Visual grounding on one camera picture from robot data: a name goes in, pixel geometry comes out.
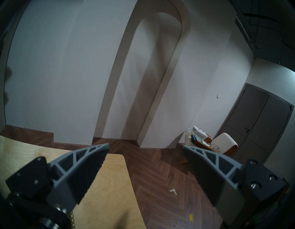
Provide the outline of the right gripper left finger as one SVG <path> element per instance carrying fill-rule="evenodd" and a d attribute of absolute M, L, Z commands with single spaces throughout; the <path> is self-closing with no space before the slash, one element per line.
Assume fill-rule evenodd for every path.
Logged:
<path fill-rule="evenodd" d="M 107 143 L 69 151 L 49 163 L 40 156 L 5 182 L 11 193 L 70 212 L 84 198 L 108 151 Z"/>

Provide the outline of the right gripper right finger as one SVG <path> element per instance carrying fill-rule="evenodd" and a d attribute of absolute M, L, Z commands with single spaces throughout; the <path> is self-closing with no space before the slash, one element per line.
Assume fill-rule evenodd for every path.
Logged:
<path fill-rule="evenodd" d="M 279 207 L 286 182 L 255 159 L 244 165 L 214 151 L 183 146 L 195 178 L 222 225 L 259 225 Z"/>

